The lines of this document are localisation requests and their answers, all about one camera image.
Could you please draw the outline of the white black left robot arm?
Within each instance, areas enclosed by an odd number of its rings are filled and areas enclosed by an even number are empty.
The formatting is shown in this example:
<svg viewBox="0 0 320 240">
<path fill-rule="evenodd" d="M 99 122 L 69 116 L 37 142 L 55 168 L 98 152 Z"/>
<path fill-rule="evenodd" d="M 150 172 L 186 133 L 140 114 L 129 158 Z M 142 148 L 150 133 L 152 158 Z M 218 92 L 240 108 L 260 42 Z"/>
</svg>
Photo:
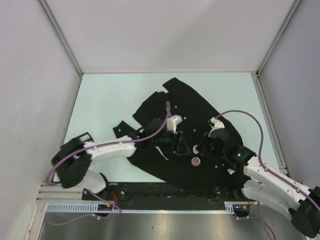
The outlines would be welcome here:
<svg viewBox="0 0 320 240">
<path fill-rule="evenodd" d="M 189 154 L 178 125 L 179 115 L 154 119 L 141 134 L 125 135 L 114 141 L 94 142 L 89 133 L 79 135 L 60 147 L 52 158 L 53 171 L 62 188 L 82 187 L 100 200 L 110 196 L 111 188 L 103 173 L 90 170 L 92 165 L 120 157 L 129 158 L 153 147 L 169 148 L 173 153 Z"/>
</svg>

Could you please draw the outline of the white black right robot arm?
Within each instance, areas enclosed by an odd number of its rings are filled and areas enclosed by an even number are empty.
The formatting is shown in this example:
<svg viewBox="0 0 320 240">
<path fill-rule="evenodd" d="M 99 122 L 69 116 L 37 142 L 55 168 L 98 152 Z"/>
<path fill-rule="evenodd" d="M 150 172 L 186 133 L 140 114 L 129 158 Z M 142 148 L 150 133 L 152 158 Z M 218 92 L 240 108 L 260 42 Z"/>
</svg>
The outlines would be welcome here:
<svg viewBox="0 0 320 240">
<path fill-rule="evenodd" d="M 256 200 L 288 218 L 303 235 L 314 239 L 320 233 L 320 188 L 309 188 L 269 167 L 258 155 L 240 145 L 223 128 L 206 132 L 193 152 L 222 160 L 236 185 L 231 196 Z"/>
</svg>

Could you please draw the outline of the black button-up shirt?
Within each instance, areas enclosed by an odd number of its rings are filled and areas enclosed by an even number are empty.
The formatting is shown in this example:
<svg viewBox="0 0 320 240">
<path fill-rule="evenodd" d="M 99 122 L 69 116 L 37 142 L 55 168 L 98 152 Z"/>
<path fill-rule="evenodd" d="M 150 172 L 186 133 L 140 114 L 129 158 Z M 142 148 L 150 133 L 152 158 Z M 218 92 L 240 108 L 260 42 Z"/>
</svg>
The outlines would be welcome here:
<svg viewBox="0 0 320 240">
<path fill-rule="evenodd" d="M 178 129 L 184 133 L 184 140 L 191 153 L 176 155 L 166 147 L 152 147 L 135 153 L 128 161 L 142 171 L 185 190 L 206 192 L 214 186 L 241 190 L 235 178 L 228 175 L 227 168 L 219 157 L 205 157 L 193 153 L 194 145 L 199 145 L 204 134 L 209 133 L 209 121 L 219 115 L 218 111 L 192 87 L 177 78 L 170 79 L 163 86 L 164 91 L 153 93 L 133 115 L 141 125 L 141 130 L 135 130 L 122 121 L 113 129 L 114 134 L 118 138 L 132 134 L 140 135 L 153 119 L 163 119 L 164 103 L 169 102 L 171 113 L 183 118 Z M 222 122 L 225 130 L 235 141 L 243 145 L 243 140 L 232 123 L 227 119 L 222 119 Z M 193 157 L 200 158 L 199 166 L 192 165 Z"/>
</svg>

